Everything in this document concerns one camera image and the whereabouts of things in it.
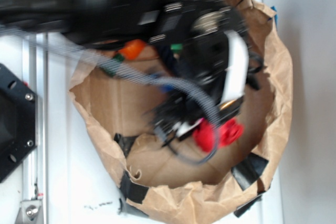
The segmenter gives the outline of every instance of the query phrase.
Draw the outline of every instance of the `screw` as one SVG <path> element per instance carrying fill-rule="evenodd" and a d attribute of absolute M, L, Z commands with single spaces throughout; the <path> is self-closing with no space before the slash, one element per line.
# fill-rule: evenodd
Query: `screw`
<path fill-rule="evenodd" d="M 149 43 L 155 43 L 155 42 L 159 42 L 161 40 L 164 40 L 166 38 L 166 35 L 165 34 L 161 34 L 161 35 L 157 35 L 157 36 L 154 36 L 152 38 L 149 39 Z"/>
<path fill-rule="evenodd" d="M 30 220 L 33 220 L 38 214 L 38 208 L 36 206 L 31 205 L 27 207 L 26 214 Z"/>
<path fill-rule="evenodd" d="M 170 13 L 173 12 L 175 10 L 180 10 L 182 8 L 182 3 L 177 2 L 177 3 L 173 3 L 173 4 L 168 4 L 164 7 L 164 11 L 166 13 Z"/>
<path fill-rule="evenodd" d="M 226 12 L 229 12 L 229 11 L 231 11 L 230 6 L 223 7 L 222 9 L 219 10 L 220 13 L 226 13 Z"/>
<path fill-rule="evenodd" d="M 32 140 L 29 140 L 29 141 L 27 142 L 27 145 L 28 145 L 29 147 L 32 147 L 32 146 L 34 145 L 34 142 L 33 142 Z"/>
<path fill-rule="evenodd" d="M 31 93 L 28 93 L 28 94 L 26 94 L 25 98 L 26 98 L 27 101 L 30 102 L 30 101 L 32 101 L 34 99 L 34 95 L 31 94 Z"/>

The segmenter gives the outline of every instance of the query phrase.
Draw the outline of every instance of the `brown paper bag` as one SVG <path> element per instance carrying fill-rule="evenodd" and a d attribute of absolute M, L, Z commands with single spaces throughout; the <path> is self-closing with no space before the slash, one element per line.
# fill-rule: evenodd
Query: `brown paper bag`
<path fill-rule="evenodd" d="M 243 136 L 220 149 L 208 163 L 185 164 L 168 148 L 161 148 L 152 135 L 146 113 L 164 99 L 156 87 L 111 79 L 101 70 L 81 63 L 72 78 L 69 94 L 86 122 L 106 170 L 122 191 L 127 187 L 127 203 L 155 220 L 207 224 L 235 211 L 269 189 L 287 144 L 292 110 L 292 62 L 277 35 L 275 12 L 255 0 L 226 1 L 237 6 L 246 19 L 250 45 L 264 57 L 266 67 L 257 75 L 262 89 L 254 91 L 248 86 L 245 89 L 245 102 L 238 116 L 245 126 Z M 149 47 L 142 54 L 152 58 L 155 52 Z M 153 67 L 164 71 L 157 59 L 129 64 L 141 71 Z M 113 140 L 116 133 L 140 135 L 127 158 Z M 193 158 L 204 155 L 192 139 L 175 143 L 175 147 Z M 256 181 L 244 187 L 233 174 L 250 153 L 268 162 Z M 138 185 L 146 188 L 140 200 L 137 193 L 129 190 Z"/>

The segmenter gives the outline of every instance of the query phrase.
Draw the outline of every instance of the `red object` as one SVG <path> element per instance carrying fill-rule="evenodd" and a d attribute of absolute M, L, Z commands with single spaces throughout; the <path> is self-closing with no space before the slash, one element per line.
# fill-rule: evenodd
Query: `red object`
<path fill-rule="evenodd" d="M 119 53 L 121 53 L 126 60 L 134 60 L 139 56 L 146 45 L 147 44 L 140 39 L 131 40 L 125 44 L 123 49 L 119 50 Z"/>
<path fill-rule="evenodd" d="M 232 118 L 219 128 L 219 148 L 230 145 L 236 141 L 244 131 L 244 127 Z M 202 121 L 193 132 L 196 144 L 204 151 L 210 152 L 214 147 L 214 130 L 207 120 Z"/>

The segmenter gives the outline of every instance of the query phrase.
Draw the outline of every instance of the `gray cable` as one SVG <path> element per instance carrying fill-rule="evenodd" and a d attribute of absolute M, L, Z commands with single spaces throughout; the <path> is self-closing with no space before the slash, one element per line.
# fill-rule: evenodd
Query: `gray cable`
<path fill-rule="evenodd" d="M 187 81 L 181 78 L 175 77 L 160 77 L 156 78 L 147 74 L 143 74 L 136 69 L 131 68 L 125 63 L 119 62 L 115 59 L 107 58 L 96 51 L 86 50 L 82 46 L 78 46 L 70 41 L 64 43 L 64 40 L 53 39 L 52 42 L 49 42 L 47 45 L 41 45 L 35 40 L 31 39 L 31 33 L 22 31 L 18 28 L 7 28 L 0 24 L 0 37 L 5 35 L 14 35 L 18 36 L 24 40 L 29 41 L 29 43 L 35 47 L 42 47 L 48 52 L 52 52 L 62 57 L 67 57 L 73 60 L 80 60 L 88 64 L 98 66 L 100 68 L 107 69 L 111 72 L 115 72 L 116 75 L 120 78 L 127 79 L 134 83 L 142 85 L 155 85 L 155 86 L 170 86 L 176 90 L 179 90 L 187 94 L 190 98 L 194 99 L 197 104 L 204 111 L 206 118 L 209 123 L 214 125 L 214 134 L 215 134 L 215 144 L 211 152 L 204 157 L 202 160 L 196 161 L 186 157 L 176 151 L 172 150 L 180 159 L 183 161 L 193 164 L 201 165 L 206 163 L 210 158 L 212 158 L 219 146 L 219 110 L 214 101 L 205 93 L 200 87 L 194 83 Z"/>

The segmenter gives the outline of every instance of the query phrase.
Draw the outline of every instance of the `black plate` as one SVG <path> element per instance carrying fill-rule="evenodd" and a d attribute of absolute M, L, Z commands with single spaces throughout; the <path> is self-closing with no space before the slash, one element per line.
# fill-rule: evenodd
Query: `black plate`
<path fill-rule="evenodd" d="M 35 148 L 37 95 L 0 64 L 0 183 Z"/>

